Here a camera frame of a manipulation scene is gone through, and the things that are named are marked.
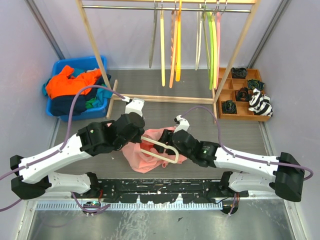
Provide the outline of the cream hanger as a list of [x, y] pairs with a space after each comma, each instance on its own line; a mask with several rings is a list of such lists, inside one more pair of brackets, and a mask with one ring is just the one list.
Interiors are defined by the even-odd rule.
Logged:
[[156, 140], [153, 140], [153, 139], [150, 139], [150, 138], [147, 138], [147, 137], [144, 137], [142, 136], [141, 137], [141, 140], [142, 141], [145, 141], [145, 142], [149, 142], [149, 143], [152, 143], [154, 145], [157, 145], [159, 147], [163, 147], [165, 149], [168, 149], [168, 150], [172, 150], [174, 152], [174, 160], [172, 159], [169, 159], [167, 157], [164, 157], [162, 155], [159, 155], [159, 154], [155, 154], [153, 152], [150, 152], [150, 151], [147, 151], [145, 149], [140, 149], [140, 152], [143, 153], [143, 154], [146, 154], [146, 155], [149, 155], [149, 156], [152, 156], [152, 157], [155, 157], [155, 158], [158, 158], [159, 160], [162, 160], [162, 161], [166, 161], [168, 163], [172, 163], [172, 164], [177, 164], [178, 163], [178, 160], [179, 160], [179, 152], [177, 149], [175, 149], [173, 146], [170, 146], [170, 145], [166, 145], [164, 143], [161, 143], [159, 141], [156, 141]]

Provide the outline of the pink t shirt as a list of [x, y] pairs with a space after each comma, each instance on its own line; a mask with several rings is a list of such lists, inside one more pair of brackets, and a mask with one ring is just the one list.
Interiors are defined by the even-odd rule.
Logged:
[[[155, 141], [159, 141], [164, 130], [174, 131], [176, 127], [164, 127], [158, 129], [148, 129], [145, 130], [143, 136]], [[122, 153], [126, 160], [128, 161], [130, 167], [139, 173], [145, 174], [158, 166], [166, 168], [169, 162], [159, 159], [157, 157], [145, 154], [141, 152], [141, 149], [152, 152], [154, 154], [159, 154], [165, 158], [175, 160], [175, 155], [168, 155], [166, 153], [158, 153], [153, 147], [153, 144], [148, 141], [142, 141], [141, 143], [129, 142], [126, 146], [122, 148]], [[182, 164], [187, 158], [183, 155], [179, 155], [177, 164]]]

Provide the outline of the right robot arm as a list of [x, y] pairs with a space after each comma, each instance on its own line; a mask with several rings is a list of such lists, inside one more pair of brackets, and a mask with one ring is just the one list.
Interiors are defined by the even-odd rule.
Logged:
[[225, 197], [262, 191], [291, 202], [302, 199], [305, 170], [289, 153], [263, 156], [241, 152], [215, 142], [199, 141], [185, 130], [165, 129], [159, 142], [174, 147], [201, 167], [227, 169], [219, 183], [219, 191]]

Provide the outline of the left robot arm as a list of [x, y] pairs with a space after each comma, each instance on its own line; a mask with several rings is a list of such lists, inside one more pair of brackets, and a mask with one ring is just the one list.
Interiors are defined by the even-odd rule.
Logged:
[[125, 113], [117, 120], [92, 122], [66, 142], [35, 156], [15, 155], [10, 158], [10, 167], [16, 174], [11, 180], [11, 190], [22, 200], [68, 192], [95, 198], [100, 193], [96, 174], [72, 175], [57, 171], [80, 160], [120, 151], [128, 143], [141, 142], [144, 127], [142, 116]]

